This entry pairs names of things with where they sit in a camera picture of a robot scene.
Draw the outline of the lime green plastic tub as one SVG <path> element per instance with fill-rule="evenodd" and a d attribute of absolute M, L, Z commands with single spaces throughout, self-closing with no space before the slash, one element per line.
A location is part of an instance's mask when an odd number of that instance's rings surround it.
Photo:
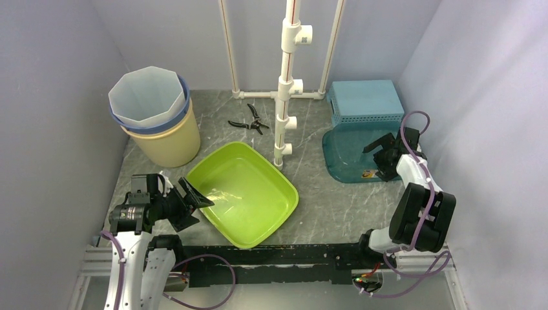
<path fill-rule="evenodd" d="M 287 177 L 241 141 L 213 151 L 186 179 L 213 202 L 202 214 L 241 249 L 256 247 L 270 237 L 299 204 L 298 191 Z"/>

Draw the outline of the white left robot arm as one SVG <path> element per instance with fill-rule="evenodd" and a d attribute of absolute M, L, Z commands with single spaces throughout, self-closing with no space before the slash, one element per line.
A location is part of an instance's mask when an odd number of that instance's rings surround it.
<path fill-rule="evenodd" d="M 100 233 L 112 244 L 104 308 L 157 308 L 162 285 L 184 266 L 186 254 L 179 235 L 154 236 L 155 223 L 167 220 L 179 233 L 199 222 L 195 210 L 213 205 L 185 178 L 172 183 L 163 172 L 133 175 L 123 203 L 109 214 L 109 229 Z"/>

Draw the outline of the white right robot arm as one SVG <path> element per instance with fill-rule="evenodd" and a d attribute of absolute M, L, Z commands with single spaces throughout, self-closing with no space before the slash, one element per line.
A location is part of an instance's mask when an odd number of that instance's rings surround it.
<path fill-rule="evenodd" d="M 364 268 L 373 267 L 390 251 L 436 253 L 445 243 L 456 197 L 434 181 L 427 158 L 418 149 L 419 138 L 417 129 L 403 127 L 396 135 L 385 134 L 363 149 L 369 153 L 379 147 L 374 154 L 375 175 L 383 181 L 400 177 L 405 186 L 389 225 L 361 235 L 356 259 Z"/>

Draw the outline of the light blue perforated basket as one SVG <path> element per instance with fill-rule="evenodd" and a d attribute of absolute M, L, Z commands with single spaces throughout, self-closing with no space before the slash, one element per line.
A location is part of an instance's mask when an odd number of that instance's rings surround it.
<path fill-rule="evenodd" d="M 404 109 L 389 79 L 334 81 L 326 93 L 332 109 L 332 125 L 343 123 L 401 121 Z"/>

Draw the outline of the teal translucent plastic tub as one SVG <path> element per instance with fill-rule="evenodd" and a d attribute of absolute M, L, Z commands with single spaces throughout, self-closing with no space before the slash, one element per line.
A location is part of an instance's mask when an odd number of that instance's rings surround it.
<path fill-rule="evenodd" d="M 325 166 L 330 176 L 341 183 L 380 182 L 376 176 L 374 154 L 382 149 L 364 153 L 372 142 L 399 130 L 399 121 L 340 123 L 322 137 Z"/>

